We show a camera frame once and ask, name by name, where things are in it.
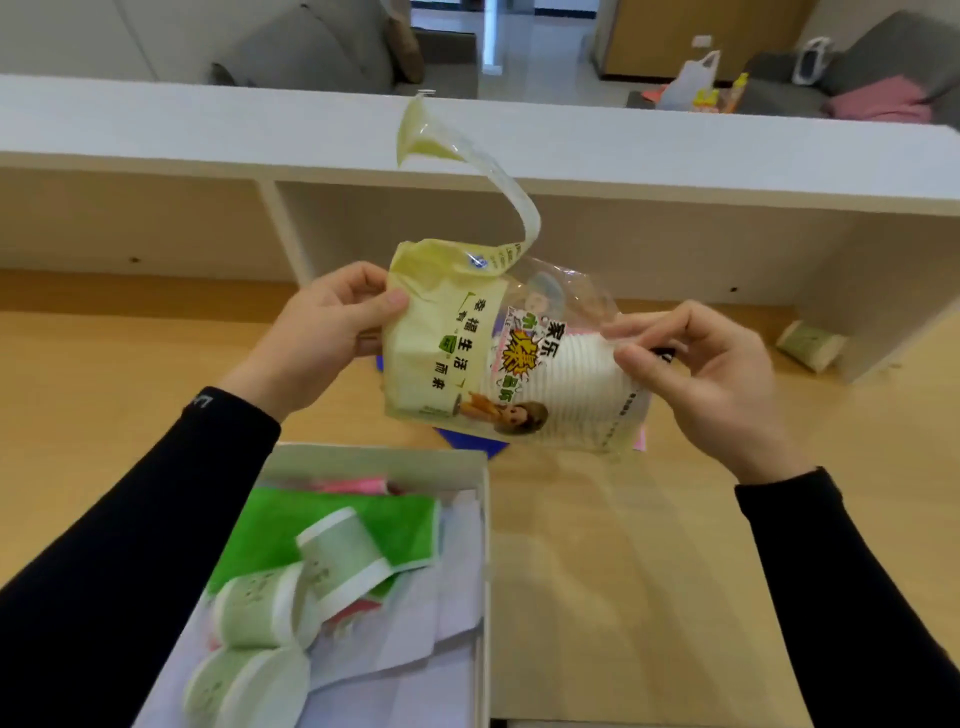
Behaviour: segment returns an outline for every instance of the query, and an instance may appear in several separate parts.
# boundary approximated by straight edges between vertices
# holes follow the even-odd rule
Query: wooden cabinet
[[[603,0],[594,61],[601,75],[673,78],[684,61],[723,52],[732,81],[756,53],[796,45],[815,0]],[[712,36],[694,48],[695,36]]]

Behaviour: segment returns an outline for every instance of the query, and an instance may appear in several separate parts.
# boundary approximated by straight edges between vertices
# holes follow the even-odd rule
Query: cartoon character
[[[563,287],[549,273],[540,271],[527,280],[526,299],[523,308],[537,317],[562,319],[566,308],[566,295]]]
[[[470,392],[469,401],[457,400],[454,414],[461,414],[477,422],[491,423],[501,435],[529,435],[540,430],[550,413],[538,401],[518,404],[498,404],[476,392]]]

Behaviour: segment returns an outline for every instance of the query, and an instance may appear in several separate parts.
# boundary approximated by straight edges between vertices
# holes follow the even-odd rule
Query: person's left hand
[[[372,263],[314,280],[218,386],[278,422],[310,406],[354,356],[380,353],[380,329],[409,303],[405,291],[386,286],[387,272]]]

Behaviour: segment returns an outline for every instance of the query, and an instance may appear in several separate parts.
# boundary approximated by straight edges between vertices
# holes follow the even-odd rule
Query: black sleeve
[[[814,725],[919,725],[921,716],[960,725],[960,672],[863,542],[827,472],[737,486],[736,497]]]
[[[253,405],[204,389],[0,591],[0,694],[27,711],[11,725],[133,722],[279,433]]]

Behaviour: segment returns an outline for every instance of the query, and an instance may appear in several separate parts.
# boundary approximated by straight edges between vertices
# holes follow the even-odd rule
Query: green paper cup
[[[299,649],[228,649],[200,663],[183,693],[194,728],[294,728],[310,687]]]
[[[327,621],[394,572],[352,508],[320,519],[297,537],[304,571]]]
[[[231,579],[213,602],[213,628],[220,644],[309,647],[322,620],[303,566],[298,562]]]

